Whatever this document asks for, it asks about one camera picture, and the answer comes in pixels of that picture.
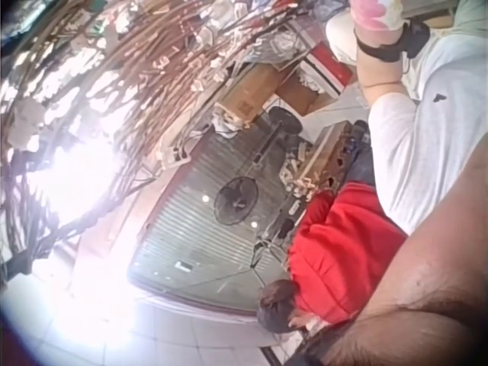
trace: red hoodie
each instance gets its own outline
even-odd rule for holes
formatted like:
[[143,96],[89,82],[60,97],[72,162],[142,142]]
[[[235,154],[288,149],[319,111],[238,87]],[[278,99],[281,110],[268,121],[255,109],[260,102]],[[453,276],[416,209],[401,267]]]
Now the red hoodie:
[[289,250],[291,277],[300,287],[297,307],[331,324],[354,316],[405,239],[372,187],[348,183],[335,200],[319,193]]

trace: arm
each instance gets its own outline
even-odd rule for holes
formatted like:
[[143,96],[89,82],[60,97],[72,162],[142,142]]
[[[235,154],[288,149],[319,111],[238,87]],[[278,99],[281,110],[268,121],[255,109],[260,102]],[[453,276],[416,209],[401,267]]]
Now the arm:
[[368,312],[412,303],[422,308],[437,297],[486,309],[487,172],[488,134],[445,199],[398,252]]
[[[396,0],[377,0],[374,4],[351,0],[351,12],[356,36],[368,46],[395,44],[402,35],[402,6]],[[402,75],[402,60],[385,63],[358,49],[358,80],[369,105],[388,93],[408,95]]]
[[307,206],[305,215],[298,226],[299,231],[308,230],[315,223],[324,223],[334,202],[334,194],[331,191],[321,191],[313,196]]

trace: white cloth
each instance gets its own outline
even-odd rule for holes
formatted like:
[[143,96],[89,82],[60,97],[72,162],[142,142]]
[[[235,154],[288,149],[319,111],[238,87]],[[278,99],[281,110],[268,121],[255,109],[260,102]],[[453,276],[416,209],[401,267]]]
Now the white cloth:
[[[487,130],[487,59],[483,40],[462,56],[468,36],[446,37],[423,69],[422,101],[388,94],[369,117],[378,197],[387,214],[407,234],[447,194]],[[461,54],[443,61],[445,51]]]

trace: white tile floor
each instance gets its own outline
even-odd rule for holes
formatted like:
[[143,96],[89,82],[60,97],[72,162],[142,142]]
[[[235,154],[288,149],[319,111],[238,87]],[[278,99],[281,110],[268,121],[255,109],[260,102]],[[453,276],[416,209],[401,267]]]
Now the white tile floor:
[[257,325],[192,319],[146,303],[102,316],[33,276],[11,281],[0,306],[45,366],[268,366],[258,347],[278,345]]

